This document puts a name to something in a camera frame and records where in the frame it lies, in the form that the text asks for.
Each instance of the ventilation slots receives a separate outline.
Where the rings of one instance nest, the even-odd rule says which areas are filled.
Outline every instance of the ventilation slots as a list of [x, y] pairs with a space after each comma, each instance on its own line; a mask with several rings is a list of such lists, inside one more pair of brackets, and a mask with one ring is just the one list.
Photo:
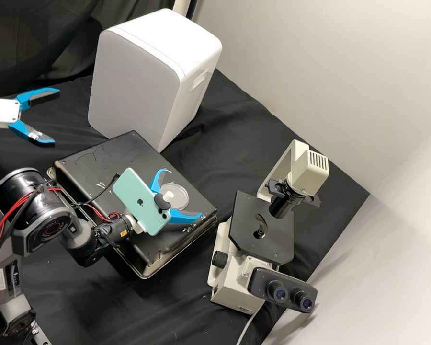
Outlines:
[[310, 151], [310, 163], [321, 169], [327, 170], [327, 158], [319, 153]]

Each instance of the black fabric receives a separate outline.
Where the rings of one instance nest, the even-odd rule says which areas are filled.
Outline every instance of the black fabric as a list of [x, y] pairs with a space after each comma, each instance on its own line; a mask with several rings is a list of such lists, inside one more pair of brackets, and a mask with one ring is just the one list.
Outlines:
[[[44, 173], [55, 159], [105, 140], [87, 121], [90, 86], [90, 77], [57, 85], [59, 99], [24, 114], [26, 122], [56, 140], [53, 149], [0, 130], [0, 178], [23, 166]], [[216, 71], [196, 118], [162, 154], [217, 207], [223, 221], [235, 191], [254, 195], [294, 138]], [[303, 205], [296, 211], [295, 259], [282, 268], [300, 279], [308, 278], [368, 196], [333, 164], [319, 194], [320, 209]], [[214, 241], [215, 229], [209, 230], [149, 280], [132, 281], [105, 259], [78, 267], [52, 241], [24, 258], [25, 293], [55, 345], [234, 344], [248, 317], [209, 301], [206, 281]], [[265, 304], [244, 343], [260, 344], [282, 312]]]
[[94, 63], [102, 29], [156, 11], [174, 0], [0, 1], [0, 96], [38, 77], [74, 76]]

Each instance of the black metal plate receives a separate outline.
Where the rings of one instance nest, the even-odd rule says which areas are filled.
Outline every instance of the black metal plate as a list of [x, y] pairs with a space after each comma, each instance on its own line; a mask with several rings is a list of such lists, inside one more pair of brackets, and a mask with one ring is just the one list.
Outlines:
[[[270, 214], [269, 205], [238, 190], [229, 236], [244, 254], [282, 265], [294, 258], [294, 213], [289, 211], [283, 219], [277, 219]], [[261, 238], [254, 236], [262, 222], [259, 215], [266, 223]]]

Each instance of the black tray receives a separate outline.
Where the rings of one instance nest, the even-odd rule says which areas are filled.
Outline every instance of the black tray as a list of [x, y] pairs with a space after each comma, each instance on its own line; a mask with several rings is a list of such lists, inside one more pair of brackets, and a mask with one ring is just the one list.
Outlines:
[[[203, 213], [192, 225], [167, 224], [156, 236], [133, 235], [131, 242], [141, 250], [142, 257], [126, 241], [115, 249], [139, 277], [149, 278], [215, 224], [216, 209], [135, 131], [55, 161], [53, 174], [72, 199], [87, 201], [103, 189], [101, 185], [107, 186], [116, 173], [121, 174], [127, 167], [133, 168], [147, 184], [159, 169], [170, 170], [163, 176], [162, 184], [173, 182], [183, 186], [189, 195], [184, 211]], [[125, 210], [111, 188], [92, 204], [104, 216]], [[95, 222], [101, 222], [93, 213], [89, 215]]]

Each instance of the red cable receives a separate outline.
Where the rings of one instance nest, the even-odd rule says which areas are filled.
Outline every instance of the red cable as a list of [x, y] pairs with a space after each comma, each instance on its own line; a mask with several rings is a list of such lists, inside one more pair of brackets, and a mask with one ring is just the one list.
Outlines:
[[94, 206], [90, 205], [90, 204], [84, 204], [86, 206], [88, 206], [89, 208], [91, 208], [94, 213], [96, 214], [96, 216], [98, 216], [100, 219], [102, 219], [103, 221], [107, 222], [107, 223], [111, 223], [112, 221], [110, 219], [107, 219], [106, 217], [104, 217], [102, 215], [102, 213], [99, 212], [99, 210], [97, 208], [95, 208]]
[[[48, 188], [48, 190], [49, 191], [60, 191], [61, 188], [51, 187], [51, 188]], [[19, 206], [21, 206], [22, 204], [24, 204], [27, 201], [30, 194], [32, 194], [32, 193], [33, 192], [27, 193], [27, 194], [23, 195], [18, 201], [16, 201], [16, 203], [10, 208], [10, 210], [0, 220], [0, 227], [5, 224], [6, 219], [10, 216], [11, 213], [13, 213]]]

